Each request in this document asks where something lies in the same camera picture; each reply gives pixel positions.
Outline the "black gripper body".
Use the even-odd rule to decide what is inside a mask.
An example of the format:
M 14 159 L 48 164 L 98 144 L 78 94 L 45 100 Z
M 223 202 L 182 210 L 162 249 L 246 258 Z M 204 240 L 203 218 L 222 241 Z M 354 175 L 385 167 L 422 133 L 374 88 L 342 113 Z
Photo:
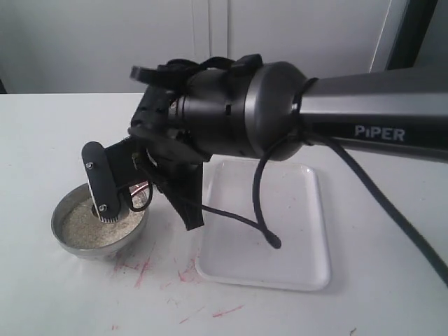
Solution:
M 174 92 L 147 87 L 128 128 L 128 134 L 146 148 L 157 164 L 199 165 L 210 161 L 188 130 L 171 119 L 176 112 Z

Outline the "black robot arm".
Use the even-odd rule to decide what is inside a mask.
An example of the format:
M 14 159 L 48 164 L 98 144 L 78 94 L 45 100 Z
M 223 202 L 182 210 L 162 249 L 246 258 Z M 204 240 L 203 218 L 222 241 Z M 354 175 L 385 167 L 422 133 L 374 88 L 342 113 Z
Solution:
M 81 155 L 94 210 L 113 223 L 132 208 L 130 188 L 148 182 L 166 195 L 188 230 L 203 224 L 203 166 L 213 155 L 293 156 L 310 134 L 360 151 L 447 159 L 447 72 L 401 69 L 336 78 L 306 77 L 256 55 L 201 64 L 173 59 L 131 78 L 146 91 L 127 137 L 91 141 Z

